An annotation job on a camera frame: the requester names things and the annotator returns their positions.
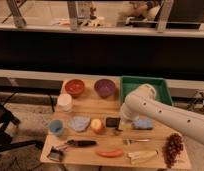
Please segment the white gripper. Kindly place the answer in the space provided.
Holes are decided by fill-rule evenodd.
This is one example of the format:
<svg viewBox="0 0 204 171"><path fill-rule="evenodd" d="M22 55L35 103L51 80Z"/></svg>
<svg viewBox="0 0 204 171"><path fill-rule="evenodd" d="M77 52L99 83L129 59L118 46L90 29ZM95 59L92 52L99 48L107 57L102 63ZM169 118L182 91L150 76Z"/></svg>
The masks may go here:
<svg viewBox="0 0 204 171"><path fill-rule="evenodd" d="M123 103L120 107L119 115L123 123L131 123L135 119L133 112L125 103Z"/></svg>

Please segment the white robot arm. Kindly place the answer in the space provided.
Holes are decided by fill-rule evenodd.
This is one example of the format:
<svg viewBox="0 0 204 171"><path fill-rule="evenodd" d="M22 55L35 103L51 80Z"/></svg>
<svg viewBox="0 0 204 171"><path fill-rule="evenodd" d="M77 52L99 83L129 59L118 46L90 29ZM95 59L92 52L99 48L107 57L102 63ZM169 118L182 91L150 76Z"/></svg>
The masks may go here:
<svg viewBox="0 0 204 171"><path fill-rule="evenodd" d="M151 84L142 84L126 97L120 107L124 122L134 121L139 114L146 115L204 145L204 115L166 105L156 100Z"/></svg>

